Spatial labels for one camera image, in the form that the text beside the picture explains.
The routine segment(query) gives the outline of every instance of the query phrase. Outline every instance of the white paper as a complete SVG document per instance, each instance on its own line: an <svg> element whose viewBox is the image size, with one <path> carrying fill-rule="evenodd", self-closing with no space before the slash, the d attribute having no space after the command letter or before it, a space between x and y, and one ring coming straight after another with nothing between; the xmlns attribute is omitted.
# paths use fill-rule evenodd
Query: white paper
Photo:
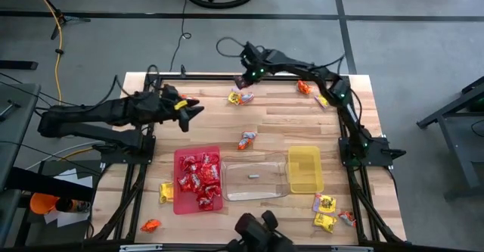
<svg viewBox="0 0 484 252"><path fill-rule="evenodd" d="M92 176L77 179L76 173L76 169L67 170L60 175L55 176L55 178L92 188ZM88 219L88 217L89 213L64 213L56 210L52 210L48 214L44 215L45 223L50 223L54 220L57 220L58 228L73 224L75 222L85 221Z"/></svg>

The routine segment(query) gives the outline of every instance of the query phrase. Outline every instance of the yellow cable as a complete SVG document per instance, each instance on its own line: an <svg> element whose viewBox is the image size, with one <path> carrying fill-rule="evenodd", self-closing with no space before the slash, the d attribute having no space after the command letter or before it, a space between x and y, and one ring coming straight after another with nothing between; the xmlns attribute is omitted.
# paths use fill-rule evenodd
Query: yellow cable
<svg viewBox="0 0 484 252"><path fill-rule="evenodd" d="M82 154L82 153L85 153L85 152L91 151L91 150L94 150L94 149L93 148L86 148L86 149L78 150L78 151L75 151L75 152L72 152L72 153L68 154L65 157L62 157L61 160L66 160L69 157L73 157L73 156L75 156L77 154Z"/></svg>
<svg viewBox="0 0 484 252"><path fill-rule="evenodd" d="M48 10L51 12L52 17L55 20L55 24L57 25L57 29L59 30L59 50L62 51L62 28L61 25L59 24L59 20L57 20L57 17L55 16L54 10L50 6L50 4L46 1L43 0L45 5L47 5ZM55 62L55 69L54 69L54 75L55 75L55 83L57 84L57 94L59 95L59 104L61 104L62 101L62 93L61 93L61 86L59 85L59 78L58 78L58 70L59 70L59 62L61 61L61 54L57 53L57 60Z"/></svg>

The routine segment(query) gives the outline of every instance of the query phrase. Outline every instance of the wooden table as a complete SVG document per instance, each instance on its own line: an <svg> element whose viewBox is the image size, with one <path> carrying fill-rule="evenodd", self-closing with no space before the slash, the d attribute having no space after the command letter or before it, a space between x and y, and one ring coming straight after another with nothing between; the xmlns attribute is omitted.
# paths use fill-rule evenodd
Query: wooden table
<svg viewBox="0 0 484 252"><path fill-rule="evenodd" d="M124 89L130 93L141 91L144 75L127 73ZM372 134L379 135L380 121L369 76L355 75L349 78L364 108L362 123ZM227 101L228 93L234 88L231 81L172 80L166 83L175 86L180 94L200 99L200 105L205 110L190 122L190 131L186 133L179 129L178 123L156 125L155 158L148 167L138 227L149 219L158 219L163 225L154 233L138 231L136 242L226 244L232 238L240 237L234 231L234 226L243 213L260 217L264 211L271 210L278 218L278 230L296 244L358 243L356 230L341 220L335 225L333 234L312 226L315 217L312 211L313 194L289 194L283 198L255 201L225 201L220 211L180 216L173 213L171 204L159 204L160 183L173 180L173 152L176 149L218 145L223 158L275 152L287 154L291 145L314 145L321 150L324 194L337 199L338 213L352 210L347 174L337 150L340 128L334 108L323 111L313 97L297 93L294 82L261 82L252 86L247 91L253 92L255 98L241 107ZM255 131L258 136L253 146L238 151L237 143L244 131ZM102 228L118 207L125 174L126 165L115 164L101 180L92 220L96 231ZM405 239L399 202L389 173L383 168L368 167L368 178L375 208L395 234ZM365 233L370 238L368 215L363 206L361 214ZM123 234L127 232L130 216L131 208L126 214Z"/></svg>

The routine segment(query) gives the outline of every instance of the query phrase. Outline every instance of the concrete floor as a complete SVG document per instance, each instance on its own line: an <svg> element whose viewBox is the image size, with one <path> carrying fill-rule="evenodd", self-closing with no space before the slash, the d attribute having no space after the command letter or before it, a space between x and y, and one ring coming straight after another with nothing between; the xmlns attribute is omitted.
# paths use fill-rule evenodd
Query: concrete floor
<svg viewBox="0 0 484 252"><path fill-rule="evenodd" d="M52 0L64 11L180 13L184 0ZM482 16L484 0L343 0L346 14ZM0 0L0 10L46 11L41 0ZM191 3L188 13L209 13ZM337 14L335 0L252 0L231 14ZM180 20L94 19L64 30L60 84L64 99L93 103L115 74L168 70ZM407 150L395 164L399 202L408 240L415 244L484 250L484 200L446 203L442 193L463 185L461 169L445 146L438 126L422 131L415 122L455 98L484 74L484 27L472 22L348 22L358 74L369 74L382 128L392 145ZM56 95L51 18L0 17L0 58L39 62L35 71L3 70L23 82L37 82ZM235 59L219 56L216 41L233 36L285 51L304 61L324 63L343 53L337 20L185 21L193 37L183 40L174 63L187 71L239 71ZM348 73L346 64L342 73ZM33 117L24 143L44 151L85 140L45 139ZM22 149L17 166L43 158Z"/></svg>

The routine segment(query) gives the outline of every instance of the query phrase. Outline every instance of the yellow plastic bin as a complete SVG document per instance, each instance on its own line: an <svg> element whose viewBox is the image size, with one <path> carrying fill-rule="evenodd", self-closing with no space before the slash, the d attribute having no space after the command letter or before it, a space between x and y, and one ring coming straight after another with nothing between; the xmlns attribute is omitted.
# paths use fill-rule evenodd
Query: yellow plastic bin
<svg viewBox="0 0 484 252"><path fill-rule="evenodd" d="M290 190L297 194L322 192L321 155L315 146L292 146L288 154Z"/></svg>

